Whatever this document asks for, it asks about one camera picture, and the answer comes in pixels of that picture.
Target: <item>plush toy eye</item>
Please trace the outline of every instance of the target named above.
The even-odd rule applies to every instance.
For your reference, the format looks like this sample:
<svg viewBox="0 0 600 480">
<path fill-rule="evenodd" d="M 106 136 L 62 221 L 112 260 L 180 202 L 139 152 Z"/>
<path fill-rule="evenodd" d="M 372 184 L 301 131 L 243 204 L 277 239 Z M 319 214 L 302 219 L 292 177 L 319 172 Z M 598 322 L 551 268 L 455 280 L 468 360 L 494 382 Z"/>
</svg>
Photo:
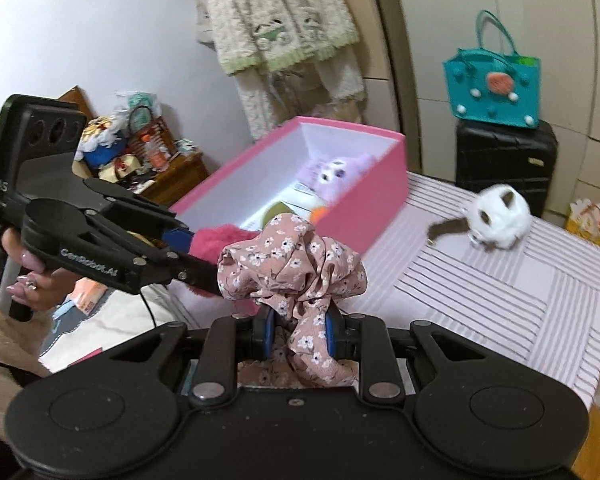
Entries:
<svg viewBox="0 0 600 480">
<path fill-rule="evenodd" d="M 485 224 L 491 225 L 491 219 L 489 218 L 489 215 L 487 215 L 487 213 L 485 213 L 484 211 L 480 211 L 480 218 Z"/>
<path fill-rule="evenodd" d="M 511 207 L 513 202 L 513 192 L 507 191 L 503 196 L 500 197 L 504 202 L 504 205 L 507 206 L 507 209 Z"/>
</svg>

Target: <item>hand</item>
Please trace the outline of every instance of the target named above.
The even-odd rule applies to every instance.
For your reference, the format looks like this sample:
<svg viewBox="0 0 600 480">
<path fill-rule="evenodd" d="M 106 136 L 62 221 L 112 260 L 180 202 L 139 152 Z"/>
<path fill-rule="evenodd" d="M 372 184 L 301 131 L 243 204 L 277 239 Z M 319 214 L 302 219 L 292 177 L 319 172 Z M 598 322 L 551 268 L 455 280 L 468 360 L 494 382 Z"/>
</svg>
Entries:
<svg viewBox="0 0 600 480">
<path fill-rule="evenodd" d="M 44 262 L 22 246 L 17 229 L 8 228 L 2 234 L 1 242 L 2 248 L 12 260 L 32 271 L 26 276 L 18 276 L 18 281 L 7 287 L 13 301 L 41 312 L 61 304 L 66 295 L 74 290 L 75 282 L 80 276 L 66 269 L 45 271 Z M 24 285 L 27 281 L 35 283 L 35 290 Z"/>
</svg>

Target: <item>orange ball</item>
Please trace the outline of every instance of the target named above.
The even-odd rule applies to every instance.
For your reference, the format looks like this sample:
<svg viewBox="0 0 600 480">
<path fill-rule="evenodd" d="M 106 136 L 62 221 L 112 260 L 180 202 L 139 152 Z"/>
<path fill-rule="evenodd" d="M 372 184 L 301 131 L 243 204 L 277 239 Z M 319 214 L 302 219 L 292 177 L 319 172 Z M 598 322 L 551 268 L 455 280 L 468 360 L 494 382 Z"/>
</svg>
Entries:
<svg viewBox="0 0 600 480">
<path fill-rule="evenodd" d="M 309 222 L 311 222 L 312 224 L 317 224 L 320 219 L 327 214 L 327 211 L 329 210 L 329 208 L 321 205 L 320 207 L 317 207 L 315 209 L 313 209 L 311 211 L 311 215 L 309 216 Z"/>
</svg>

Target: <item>plastic bottle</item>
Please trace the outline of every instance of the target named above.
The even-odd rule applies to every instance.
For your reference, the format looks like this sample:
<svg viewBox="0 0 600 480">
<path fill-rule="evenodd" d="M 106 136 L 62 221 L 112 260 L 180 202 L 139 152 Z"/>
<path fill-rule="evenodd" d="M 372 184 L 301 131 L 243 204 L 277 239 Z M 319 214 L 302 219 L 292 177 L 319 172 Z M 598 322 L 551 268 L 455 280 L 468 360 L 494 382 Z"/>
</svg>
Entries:
<svg viewBox="0 0 600 480">
<path fill-rule="evenodd" d="M 154 170 L 165 170 L 168 164 L 167 157 L 164 155 L 162 150 L 160 150 L 158 143 L 155 142 L 149 134 L 144 134 L 142 137 L 140 137 L 140 140 L 144 142 L 144 153 L 146 155 L 146 160 L 149 161 L 149 164 L 152 165 Z"/>
</svg>

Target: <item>teal felt bag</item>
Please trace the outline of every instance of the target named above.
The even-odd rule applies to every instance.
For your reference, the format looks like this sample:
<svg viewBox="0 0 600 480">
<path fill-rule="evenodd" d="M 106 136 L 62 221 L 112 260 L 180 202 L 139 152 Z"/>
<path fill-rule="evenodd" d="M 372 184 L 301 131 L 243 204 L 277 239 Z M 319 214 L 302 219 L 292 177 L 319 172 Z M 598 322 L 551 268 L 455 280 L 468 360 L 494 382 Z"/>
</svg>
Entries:
<svg viewBox="0 0 600 480">
<path fill-rule="evenodd" d="M 507 38 L 510 55 L 482 46 L 485 19 Z M 535 128 L 539 122 L 540 60 L 520 56 L 507 29 L 488 10 L 478 13 L 475 33 L 478 48 L 458 49 L 455 57 L 443 63 L 451 113 L 461 119 Z"/>
</svg>

